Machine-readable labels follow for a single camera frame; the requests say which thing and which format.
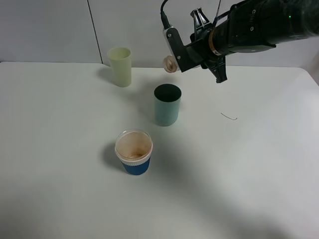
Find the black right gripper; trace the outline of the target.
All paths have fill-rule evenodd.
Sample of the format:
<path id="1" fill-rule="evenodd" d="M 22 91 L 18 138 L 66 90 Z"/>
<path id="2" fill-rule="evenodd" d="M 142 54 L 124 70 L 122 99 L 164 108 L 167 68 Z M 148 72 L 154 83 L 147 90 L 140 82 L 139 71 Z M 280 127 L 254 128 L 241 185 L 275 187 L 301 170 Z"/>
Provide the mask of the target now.
<path id="1" fill-rule="evenodd" d="M 229 40 L 231 36 L 229 24 L 222 23 L 214 27 L 202 8 L 193 10 L 190 15 L 194 25 L 190 44 L 202 58 L 200 67 L 209 69 L 215 76 L 216 83 L 226 81 L 226 55 L 230 53 L 229 48 L 232 46 Z"/>

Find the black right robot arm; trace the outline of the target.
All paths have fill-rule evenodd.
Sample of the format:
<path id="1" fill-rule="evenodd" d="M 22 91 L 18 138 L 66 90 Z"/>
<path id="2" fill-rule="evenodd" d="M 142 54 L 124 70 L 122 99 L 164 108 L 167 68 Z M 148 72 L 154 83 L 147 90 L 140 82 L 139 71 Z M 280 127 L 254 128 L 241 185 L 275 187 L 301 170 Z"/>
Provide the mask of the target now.
<path id="1" fill-rule="evenodd" d="M 195 43 L 188 45 L 189 66 L 208 63 L 234 53 L 254 53 L 277 44 L 318 36 L 317 0 L 244 0 L 215 17 Z"/>

